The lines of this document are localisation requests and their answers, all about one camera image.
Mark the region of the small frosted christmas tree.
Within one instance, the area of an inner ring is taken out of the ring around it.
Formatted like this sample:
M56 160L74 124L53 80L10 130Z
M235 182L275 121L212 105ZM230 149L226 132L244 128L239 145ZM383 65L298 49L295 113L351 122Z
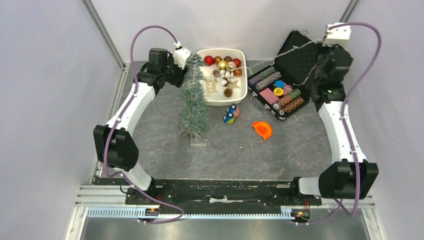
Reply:
M188 60L189 70L181 87L180 127L185 136L200 138L210 125L209 107L203 82L206 80L202 67L203 58L194 54Z

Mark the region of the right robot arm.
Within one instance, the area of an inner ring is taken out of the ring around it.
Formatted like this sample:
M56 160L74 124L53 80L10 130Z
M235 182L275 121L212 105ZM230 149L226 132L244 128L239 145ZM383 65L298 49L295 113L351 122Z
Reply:
M360 148L349 119L344 76L353 62L340 45L317 44L316 63L307 79L310 98L324 123L331 149L331 165L316 177L300 177L289 199L302 204L311 196L326 199L364 199L378 174Z

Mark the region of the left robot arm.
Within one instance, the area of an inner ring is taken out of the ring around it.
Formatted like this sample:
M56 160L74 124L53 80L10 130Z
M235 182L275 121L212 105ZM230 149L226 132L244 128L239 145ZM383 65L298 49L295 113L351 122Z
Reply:
M148 62L134 75L130 92L118 111L104 125L93 130L96 155L108 177L121 175L144 204L157 198L154 179L146 173L139 160L139 149L133 139L135 127L150 102L166 83L180 88L189 68L192 52L179 47L170 53L164 48L152 48Z

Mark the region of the clear battery box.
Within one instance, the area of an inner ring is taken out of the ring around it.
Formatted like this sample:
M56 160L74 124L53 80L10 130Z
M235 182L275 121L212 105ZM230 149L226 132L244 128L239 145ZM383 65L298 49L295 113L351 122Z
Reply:
M195 147L206 147L210 145L210 141L206 138L191 138L190 145Z

